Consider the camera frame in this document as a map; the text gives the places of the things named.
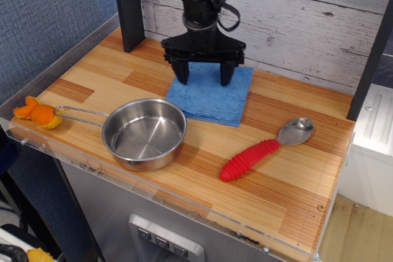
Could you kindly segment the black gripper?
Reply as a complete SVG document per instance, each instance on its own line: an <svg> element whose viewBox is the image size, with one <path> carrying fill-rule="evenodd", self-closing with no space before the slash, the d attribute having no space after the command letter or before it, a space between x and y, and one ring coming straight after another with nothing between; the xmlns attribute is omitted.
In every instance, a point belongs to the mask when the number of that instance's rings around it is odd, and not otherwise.
<svg viewBox="0 0 393 262"><path fill-rule="evenodd" d="M235 64L244 63L246 44L228 37L218 28L207 31L187 31L184 34L161 41L165 60L171 63L177 80L186 85L189 63L220 63L220 82L230 84Z"/></svg>

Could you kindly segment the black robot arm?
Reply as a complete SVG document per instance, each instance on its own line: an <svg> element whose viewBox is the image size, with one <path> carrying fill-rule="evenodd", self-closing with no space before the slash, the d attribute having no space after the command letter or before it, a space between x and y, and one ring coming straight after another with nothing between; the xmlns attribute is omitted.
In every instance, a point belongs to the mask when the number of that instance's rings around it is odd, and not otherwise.
<svg viewBox="0 0 393 262"><path fill-rule="evenodd" d="M236 29L237 25L224 27L219 13L225 9L238 17L238 10L226 0L182 0L182 3L182 21L187 31L162 40L165 60L183 84L189 78L190 62L218 63L220 82L223 86L228 85L235 67L244 62L246 44L224 34Z"/></svg>

